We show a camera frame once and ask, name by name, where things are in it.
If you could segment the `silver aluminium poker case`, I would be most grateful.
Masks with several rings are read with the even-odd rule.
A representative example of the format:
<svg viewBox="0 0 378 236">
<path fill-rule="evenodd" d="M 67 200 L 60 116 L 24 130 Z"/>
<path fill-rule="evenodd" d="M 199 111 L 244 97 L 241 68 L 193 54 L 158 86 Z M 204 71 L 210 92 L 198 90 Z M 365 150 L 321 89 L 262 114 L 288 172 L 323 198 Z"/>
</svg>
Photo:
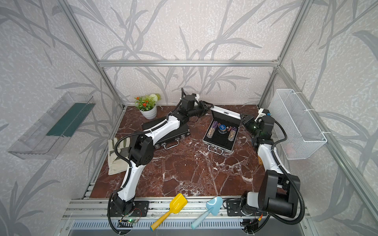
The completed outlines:
<svg viewBox="0 0 378 236">
<path fill-rule="evenodd" d="M 211 108 L 212 121 L 203 138 L 208 151 L 223 155 L 233 153 L 241 126 L 241 114 L 214 106 Z"/>
</svg>

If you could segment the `black poker case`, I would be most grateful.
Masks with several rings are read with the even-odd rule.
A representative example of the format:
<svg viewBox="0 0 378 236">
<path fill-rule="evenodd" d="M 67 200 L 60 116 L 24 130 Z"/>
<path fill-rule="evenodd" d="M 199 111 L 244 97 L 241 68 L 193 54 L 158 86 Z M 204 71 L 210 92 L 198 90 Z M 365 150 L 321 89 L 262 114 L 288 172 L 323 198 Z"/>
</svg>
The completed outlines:
<svg viewBox="0 0 378 236">
<path fill-rule="evenodd" d="M 159 123 L 161 123 L 164 120 L 164 118 L 158 118 L 154 119 L 150 122 L 142 124 L 142 130 L 150 129 Z M 155 143 L 155 149 L 160 149 L 161 147 L 164 147 L 165 149 L 170 149 L 170 147 L 166 147 L 166 145 L 170 143 L 176 142 L 176 145 L 179 145 L 180 140 L 184 140 L 187 136 L 190 136 L 191 132 L 189 129 L 189 126 L 187 124 L 184 124 L 180 126 L 178 129 L 171 131 L 167 135 L 163 136 L 159 141 Z"/>
</svg>

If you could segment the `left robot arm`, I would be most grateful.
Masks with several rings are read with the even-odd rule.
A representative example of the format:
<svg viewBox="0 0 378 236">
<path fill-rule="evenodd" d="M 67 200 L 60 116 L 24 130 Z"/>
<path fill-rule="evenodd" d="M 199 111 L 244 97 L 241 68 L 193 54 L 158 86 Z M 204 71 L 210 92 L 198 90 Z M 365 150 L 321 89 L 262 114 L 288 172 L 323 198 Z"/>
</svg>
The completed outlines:
<svg viewBox="0 0 378 236">
<path fill-rule="evenodd" d="M 178 105 L 157 125 L 121 138 L 114 147 L 118 158 L 128 164 L 121 187 L 111 193 L 108 215 L 114 210 L 127 215 L 133 210 L 136 188 L 144 168 L 154 156 L 155 144 L 164 136 L 185 125 L 191 117 L 202 117 L 214 108 L 212 103 L 198 100 L 195 94 L 183 95 Z"/>
</svg>

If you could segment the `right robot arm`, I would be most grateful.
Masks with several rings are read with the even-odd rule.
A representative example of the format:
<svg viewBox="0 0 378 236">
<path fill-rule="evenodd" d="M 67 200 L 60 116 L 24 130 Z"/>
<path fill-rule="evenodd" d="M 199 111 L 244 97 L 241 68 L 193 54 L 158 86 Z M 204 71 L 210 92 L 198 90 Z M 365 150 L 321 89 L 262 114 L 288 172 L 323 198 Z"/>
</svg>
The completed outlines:
<svg viewBox="0 0 378 236">
<path fill-rule="evenodd" d="M 241 115 L 241 124 L 252 136 L 265 174 L 258 192 L 246 191 L 241 196 L 240 209 L 245 216 L 267 213 L 284 224 L 296 225 L 305 216 L 300 179 L 284 167 L 276 148 L 287 140 L 287 133 L 269 111 L 262 114 L 259 118 Z"/>
</svg>

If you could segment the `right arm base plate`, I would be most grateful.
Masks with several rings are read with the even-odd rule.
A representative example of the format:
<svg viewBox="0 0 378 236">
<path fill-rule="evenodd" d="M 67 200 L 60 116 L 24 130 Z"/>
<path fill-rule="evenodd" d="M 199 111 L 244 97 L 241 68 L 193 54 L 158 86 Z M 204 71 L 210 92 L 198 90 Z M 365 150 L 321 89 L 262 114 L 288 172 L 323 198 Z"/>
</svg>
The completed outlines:
<svg viewBox="0 0 378 236">
<path fill-rule="evenodd" d="M 259 218 L 261 215 L 263 216 L 267 215 L 267 213 L 265 212 L 241 209 L 240 202 L 241 201 L 237 199 L 226 199 L 223 202 L 223 206 L 227 211 L 227 216 L 240 216 L 240 217 L 251 216 L 251 217 Z"/>
</svg>

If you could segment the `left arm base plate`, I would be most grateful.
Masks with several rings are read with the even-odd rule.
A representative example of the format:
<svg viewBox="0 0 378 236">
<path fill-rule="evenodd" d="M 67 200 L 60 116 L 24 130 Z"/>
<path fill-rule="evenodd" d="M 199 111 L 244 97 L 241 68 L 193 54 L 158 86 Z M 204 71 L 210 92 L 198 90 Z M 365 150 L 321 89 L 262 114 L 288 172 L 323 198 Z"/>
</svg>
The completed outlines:
<svg viewBox="0 0 378 236">
<path fill-rule="evenodd" d="M 110 204 L 107 215 L 110 217 L 146 217 L 149 210 L 149 201 L 134 201 L 126 211 L 118 210 L 113 202 Z"/>
</svg>

